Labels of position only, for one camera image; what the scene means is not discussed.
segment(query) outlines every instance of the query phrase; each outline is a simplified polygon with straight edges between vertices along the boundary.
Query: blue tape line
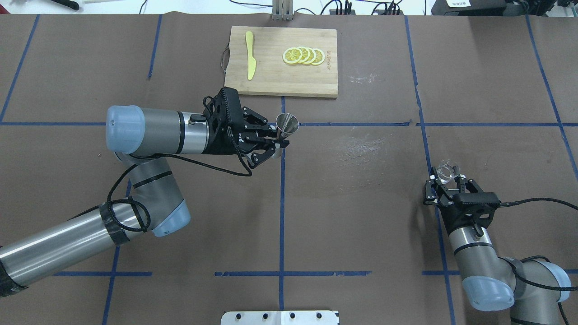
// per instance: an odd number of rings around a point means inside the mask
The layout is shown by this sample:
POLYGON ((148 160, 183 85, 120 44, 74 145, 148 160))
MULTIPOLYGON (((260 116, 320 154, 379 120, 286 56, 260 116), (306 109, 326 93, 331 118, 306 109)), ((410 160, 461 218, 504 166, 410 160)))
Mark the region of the blue tape line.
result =
POLYGON ((53 276, 153 276, 152 272, 62 271, 53 276))
POLYGON ((62 271, 53 276, 111 276, 112 272, 98 272, 98 271, 62 271))
POLYGON ((414 57, 413 57, 412 36, 409 32, 409 22, 407 20, 407 16, 404 16, 403 18, 405 19, 405 32, 407 35, 407 46, 409 48, 409 58, 410 58, 410 61, 412 63, 413 87, 414 87, 414 90, 416 92, 417 107, 419 108, 419 113, 420 113, 421 137, 424 141, 425 162, 428 165, 428 175, 429 175, 429 170, 431 169, 432 164, 431 164, 431 161, 429 159, 429 146, 428 146, 428 137, 425 133, 424 112, 421 109, 420 94, 417 92, 417 72, 416 72, 416 62, 415 62, 414 57))
POLYGON ((24 47, 24 51, 22 52, 22 56, 20 57, 20 62, 18 63, 18 67, 16 68, 14 79, 12 79, 12 84, 10 85, 10 89, 8 89, 8 95, 6 96, 6 100, 4 101, 4 107, 2 107, 2 112, 0 113, 0 122, 4 119, 4 114, 6 114, 6 110, 8 109, 8 103, 10 102, 12 91, 14 90, 14 86, 16 85, 16 80, 18 79, 18 75, 20 74, 20 69, 22 68, 22 64, 24 63, 24 58, 26 58, 26 53, 28 53, 28 48, 30 47, 30 42, 32 42, 32 37, 34 36, 34 31, 36 30, 36 26, 38 25, 39 19, 40 15, 37 14, 36 19, 34 20, 34 24, 32 25, 32 30, 30 30, 30 36, 28 36, 28 41, 26 42, 26 46, 24 47))
MULTIPOLYGON (((428 175, 429 175, 429 171, 431 170, 431 160, 429 157, 428 137, 427 137, 427 134, 425 133, 424 112, 423 112, 422 107, 421 107, 420 94, 417 91, 418 83, 417 83, 416 62, 415 62, 414 55, 413 55, 412 36, 411 36, 410 31, 409 31, 409 21, 407 19, 407 16, 404 16, 403 18, 405 19, 405 31, 406 31, 406 35, 407 35, 407 47, 409 49, 409 58, 410 58, 410 61, 412 63, 413 85, 414 85, 414 89, 416 92, 417 106, 419 108, 421 137, 424 141, 425 161, 426 161, 427 166, 428 166, 428 175)), ((435 211, 435 216, 438 220, 438 242, 439 242, 439 250, 440 250, 440 253, 442 255, 443 270, 447 271, 446 250, 445 250, 445 246, 443 244, 442 223, 440 221, 440 217, 439 217, 437 209, 435 211)), ((444 280, 446 282, 447 304, 448 304, 448 307, 450 310, 451 325, 455 325, 454 303, 453 303, 453 299, 451 297, 450 277, 446 274, 446 275, 444 275, 444 280)))
POLYGON ((408 127, 412 121, 407 122, 384 122, 384 123, 348 123, 348 122, 308 122, 299 123, 303 127, 408 127))
POLYGON ((556 123, 423 123, 425 127, 557 127, 556 123))
POLYGON ((215 272, 215 276, 279 276, 279 271, 215 272))
POLYGON ((106 122, 0 122, 0 125, 103 127, 106 122))
POLYGON ((534 49, 534 55, 536 55, 536 61, 538 62, 538 67, 540 68, 540 73, 542 74, 542 79, 544 80, 544 85, 546 86, 546 91, 548 92, 550 103, 552 104, 552 109, 554 109, 554 115, 556 115, 556 120, 558 121, 560 133, 562 134, 562 139, 564 140, 564 145, 566 146, 566 151, 568 152, 570 163, 572 164, 572 169, 574 170, 574 176, 576 177, 576 180, 578 180, 578 168, 576 168, 576 161, 574 160, 572 149, 570 149, 570 144, 568 144, 566 132, 564 131, 564 126, 562 125, 560 114, 558 114, 558 108, 556 107, 556 102, 554 101, 554 96, 552 95, 552 90, 550 89, 548 78, 546 77, 544 67, 542 66, 542 60, 540 60, 540 54, 538 53, 538 48, 536 47, 536 41, 534 40, 532 25, 530 24, 530 17, 528 15, 526 15, 526 25, 528 26, 528 33, 530 35, 530 40, 532 41, 532 48, 534 49))
POLYGON ((286 271, 285 276, 366 276, 371 271, 286 271))
POLYGON ((448 271, 422 271, 422 275, 460 275, 459 271, 448 270, 448 271))
POLYGON ((372 271, 227 271, 215 276, 366 276, 372 271))
MULTIPOLYGON (((116 272, 116 267, 118 264, 118 256, 120 254, 120 246, 116 246, 115 250, 114 250, 114 260, 112 263, 112 271, 111 273, 115 273, 116 272)), ((109 280, 109 290, 108 293, 106 294, 106 303, 105 303, 105 311, 102 314, 102 325, 106 325, 106 323, 108 322, 108 314, 110 311, 110 302, 112 300, 112 292, 114 290, 114 279, 115 276, 111 275, 110 280, 109 280)))
MULTIPOLYGON (((284 110, 285 100, 281 98, 281 109, 284 110)), ((279 310, 284 309, 284 281, 285 271, 285 150, 281 154, 281 204, 279 210, 279 310)))
POLYGON ((153 54, 150 57, 149 79, 153 76, 154 57, 157 55, 158 34, 161 32, 162 14, 158 15, 157 34, 154 37, 153 54))

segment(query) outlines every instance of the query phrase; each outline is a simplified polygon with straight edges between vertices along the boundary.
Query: metal bracket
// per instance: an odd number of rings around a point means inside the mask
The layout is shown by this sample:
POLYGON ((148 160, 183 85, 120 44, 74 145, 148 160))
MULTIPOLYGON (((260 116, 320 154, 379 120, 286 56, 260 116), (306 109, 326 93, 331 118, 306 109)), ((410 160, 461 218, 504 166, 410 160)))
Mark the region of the metal bracket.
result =
POLYGON ((226 312, 221 325, 339 325, 338 311, 226 312))
POLYGON ((273 20, 293 20, 293 0, 273 0, 273 20))

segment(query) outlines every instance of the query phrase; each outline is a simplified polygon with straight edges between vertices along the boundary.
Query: white label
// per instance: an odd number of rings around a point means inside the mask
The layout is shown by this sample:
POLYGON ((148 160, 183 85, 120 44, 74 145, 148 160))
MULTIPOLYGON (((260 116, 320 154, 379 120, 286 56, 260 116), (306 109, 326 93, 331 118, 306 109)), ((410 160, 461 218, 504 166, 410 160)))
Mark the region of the white label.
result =
POLYGON ((446 2, 450 8, 463 8, 472 6, 469 3, 469 0, 446 0, 446 2))

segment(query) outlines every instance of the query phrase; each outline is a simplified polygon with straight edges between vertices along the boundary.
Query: lemon slice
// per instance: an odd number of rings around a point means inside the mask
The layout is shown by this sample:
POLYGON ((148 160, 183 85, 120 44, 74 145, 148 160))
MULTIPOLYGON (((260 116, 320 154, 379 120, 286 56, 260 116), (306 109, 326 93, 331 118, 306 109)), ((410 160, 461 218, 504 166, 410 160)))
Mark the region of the lemon slice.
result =
POLYGON ((320 65, 325 61, 325 52, 321 51, 320 49, 313 49, 315 53, 315 59, 311 62, 311 65, 320 65))
POLYGON ((311 57, 309 58, 309 60, 303 62, 303 64, 311 64, 315 62, 315 58, 317 57, 317 53, 311 47, 308 47, 307 51, 311 53, 311 57))
POLYGON ((298 47, 290 47, 283 52, 283 61, 287 64, 296 64, 301 60, 303 51, 298 47))
POLYGON ((299 63, 304 63, 305 61, 308 61, 309 58, 311 57, 311 52, 309 52, 308 47, 299 46, 298 49, 300 49, 302 53, 299 63))

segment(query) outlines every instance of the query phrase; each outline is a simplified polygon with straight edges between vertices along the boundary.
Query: metal plate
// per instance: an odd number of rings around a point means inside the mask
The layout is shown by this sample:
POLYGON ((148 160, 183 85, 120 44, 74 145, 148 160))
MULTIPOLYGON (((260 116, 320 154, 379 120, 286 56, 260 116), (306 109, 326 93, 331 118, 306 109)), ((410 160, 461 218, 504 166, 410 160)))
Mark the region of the metal plate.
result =
POLYGON ((221 325, 338 325, 338 311, 226 312, 221 325))

